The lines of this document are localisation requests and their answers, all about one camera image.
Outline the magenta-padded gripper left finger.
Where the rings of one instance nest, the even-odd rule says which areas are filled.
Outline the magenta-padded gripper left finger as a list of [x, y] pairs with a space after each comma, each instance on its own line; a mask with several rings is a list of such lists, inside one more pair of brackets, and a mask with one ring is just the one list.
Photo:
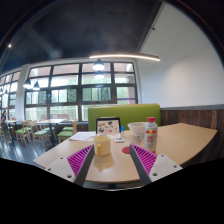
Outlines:
[[89, 145], [68, 157], [60, 157], [46, 171], [82, 186], [95, 155], [94, 146]]

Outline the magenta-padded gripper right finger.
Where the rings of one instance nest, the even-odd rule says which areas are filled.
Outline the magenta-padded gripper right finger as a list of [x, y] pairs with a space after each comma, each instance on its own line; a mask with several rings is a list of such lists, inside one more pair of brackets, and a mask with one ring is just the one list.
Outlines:
[[136, 166], [142, 185], [150, 184], [182, 169], [165, 154], [154, 154], [131, 144], [130, 155]]

